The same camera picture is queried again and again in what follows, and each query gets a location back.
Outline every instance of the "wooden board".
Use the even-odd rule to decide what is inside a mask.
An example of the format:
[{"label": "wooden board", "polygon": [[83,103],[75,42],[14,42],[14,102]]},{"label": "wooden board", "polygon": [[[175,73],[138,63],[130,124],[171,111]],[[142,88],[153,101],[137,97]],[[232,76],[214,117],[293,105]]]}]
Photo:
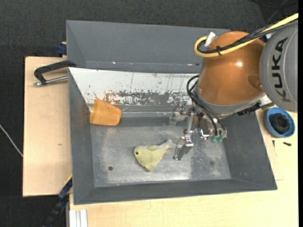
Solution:
[{"label": "wooden board", "polygon": [[[23,196],[58,194],[71,175],[67,80],[35,87],[38,67],[66,58],[26,57]],[[67,69],[45,74],[67,75]]]},{"label": "wooden board", "polygon": [[[34,87],[34,70],[65,58],[27,57],[25,64],[25,120],[23,195],[58,194],[71,174],[67,82]],[[46,78],[66,75],[66,70]],[[291,114],[297,124],[297,114]],[[278,190],[187,198],[77,205],[88,210],[89,227],[298,226],[297,130],[286,139],[273,138],[257,117],[277,181]],[[291,147],[283,142],[292,143]]]}]

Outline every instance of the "metal rod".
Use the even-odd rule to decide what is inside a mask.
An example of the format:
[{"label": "metal rod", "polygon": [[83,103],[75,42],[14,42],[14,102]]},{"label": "metal rod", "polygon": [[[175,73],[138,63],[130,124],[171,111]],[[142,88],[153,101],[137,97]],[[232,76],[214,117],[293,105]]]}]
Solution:
[{"label": "metal rod", "polygon": [[[50,80],[47,80],[45,81],[46,84],[48,83],[53,83],[53,82],[57,82],[57,81],[61,81],[61,80],[64,80],[64,79],[67,79],[68,76],[64,76],[64,77],[59,77],[59,78],[54,78],[54,79],[50,79]],[[34,86],[42,86],[42,82],[36,82],[36,83],[33,83]]]}]

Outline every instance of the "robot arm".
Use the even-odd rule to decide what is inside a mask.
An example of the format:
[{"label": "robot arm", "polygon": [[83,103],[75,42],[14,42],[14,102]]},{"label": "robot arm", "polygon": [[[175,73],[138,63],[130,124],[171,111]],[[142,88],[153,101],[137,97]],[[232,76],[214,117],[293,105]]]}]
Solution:
[{"label": "robot arm", "polygon": [[[188,115],[185,135],[176,147],[176,160],[193,147],[194,132],[199,132],[202,139],[221,142],[227,135],[221,119],[260,108],[260,100],[266,96],[282,109],[297,111],[297,19],[295,14],[251,34],[225,33],[204,51],[201,43],[207,37],[197,40],[195,53],[204,60],[201,73],[187,84],[193,108],[174,112]],[[273,34],[266,43],[259,39],[269,33]]]}]

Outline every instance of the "green connector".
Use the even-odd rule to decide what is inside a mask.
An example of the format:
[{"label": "green connector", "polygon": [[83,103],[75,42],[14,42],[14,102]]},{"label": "green connector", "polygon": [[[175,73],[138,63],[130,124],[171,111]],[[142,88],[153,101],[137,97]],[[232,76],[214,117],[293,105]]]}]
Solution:
[{"label": "green connector", "polygon": [[218,141],[219,143],[221,143],[221,142],[223,141],[224,138],[225,138],[224,135],[220,135],[220,136],[217,138],[217,141]]},{"label": "green connector", "polygon": [[215,135],[212,135],[210,138],[210,142],[214,143],[216,141],[217,137]]}]

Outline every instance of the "rust stain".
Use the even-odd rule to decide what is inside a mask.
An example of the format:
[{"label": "rust stain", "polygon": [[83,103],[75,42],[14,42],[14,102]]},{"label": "rust stain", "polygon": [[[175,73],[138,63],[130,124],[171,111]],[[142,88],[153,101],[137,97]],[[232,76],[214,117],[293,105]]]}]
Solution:
[{"label": "rust stain", "polygon": [[185,92],[168,91],[106,91],[101,100],[118,105],[177,105],[180,101],[188,101],[188,94]]}]

